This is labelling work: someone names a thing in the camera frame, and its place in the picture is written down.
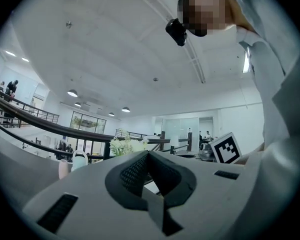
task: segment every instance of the black camera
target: black camera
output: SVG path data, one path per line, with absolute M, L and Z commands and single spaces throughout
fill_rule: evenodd
M 165 31 L 173 38 L 178 46 L 184 46 L 187 41 L 187 33 L 184 26 L 180 23 L 178 18 L 171 19 L 165 27 Z

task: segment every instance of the white watering can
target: white watering can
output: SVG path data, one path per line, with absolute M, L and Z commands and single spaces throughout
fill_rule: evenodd
M 85 152 L 81 151 L 81 150 L 76 150 L 75 152 L 73 152 L 72 155 L 72 168 L 71 168 L 71 172 L 73 172 L 74 170 L 83 167 L 83 166 L 87 166 L 88 165 L 88 156 Z

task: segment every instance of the pink vase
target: pink vase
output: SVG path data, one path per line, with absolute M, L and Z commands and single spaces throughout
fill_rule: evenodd
M 69 174 L 69 167 L 67 160 L 61 159 L 59 162 L 59 179 L 66 177 Z

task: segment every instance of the flower bouquet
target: flower bouquet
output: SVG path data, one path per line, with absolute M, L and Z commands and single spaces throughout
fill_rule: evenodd
M 117 137 L 114 137 L 110 141 L 111 152 L 116 157 L 147 149 L 147 138 L 143 138 L 141 141 L 137 139 L 131 139 L 126 131 L 122 129 L 120 130 L 122 131 L 122 136 L 124 137 L 124 140 L 119 140 Z

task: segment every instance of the white ceiling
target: white ceiling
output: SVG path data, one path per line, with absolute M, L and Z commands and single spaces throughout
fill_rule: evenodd
M 97 104 L 100 114 L 121 118 L 122 107 L 165 92 L 249 77 L 234 28 L 202 38 L 189 33 L 186 45 L 177 46 L 165 31 L 177 1 L 25 0 L 11 21 L 20 53 L 60 101 Z M 19 53 L 13 38 L 1 46 Z

